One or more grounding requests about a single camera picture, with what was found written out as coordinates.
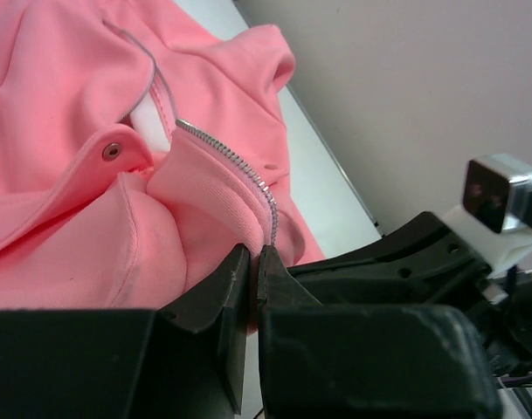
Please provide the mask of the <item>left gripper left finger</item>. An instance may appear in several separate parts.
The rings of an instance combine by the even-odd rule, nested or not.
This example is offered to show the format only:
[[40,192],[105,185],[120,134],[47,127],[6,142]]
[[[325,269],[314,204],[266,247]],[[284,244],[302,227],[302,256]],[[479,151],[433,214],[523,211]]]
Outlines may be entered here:
[[0,311],[0,418],[232,418],[250,256],[159,310]]

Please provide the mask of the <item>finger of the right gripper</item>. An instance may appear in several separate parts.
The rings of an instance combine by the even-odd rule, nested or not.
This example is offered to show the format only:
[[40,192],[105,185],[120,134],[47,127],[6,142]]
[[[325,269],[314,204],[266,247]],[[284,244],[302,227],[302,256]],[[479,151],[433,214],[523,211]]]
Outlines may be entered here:
[[288,272],[324,305],[466,306],[480,297],[488,264],[425,211],[375,243]]

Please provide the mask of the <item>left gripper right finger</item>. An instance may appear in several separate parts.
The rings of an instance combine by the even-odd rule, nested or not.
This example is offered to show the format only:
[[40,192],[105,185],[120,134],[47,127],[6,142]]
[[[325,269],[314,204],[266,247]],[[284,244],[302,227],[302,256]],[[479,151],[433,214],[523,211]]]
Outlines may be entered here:
[[480,336],[456,308],[325,305],[267,246],[258,324],[268,418],[502,416]]

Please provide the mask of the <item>pink zip jacket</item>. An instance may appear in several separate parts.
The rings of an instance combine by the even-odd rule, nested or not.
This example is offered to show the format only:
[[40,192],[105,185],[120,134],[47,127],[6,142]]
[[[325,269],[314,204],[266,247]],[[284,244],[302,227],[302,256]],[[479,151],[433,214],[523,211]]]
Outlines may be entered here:
[[290,185],[280,29],[171,1],[0,1],[0,309],[161,308],[231,249],[323,259]]

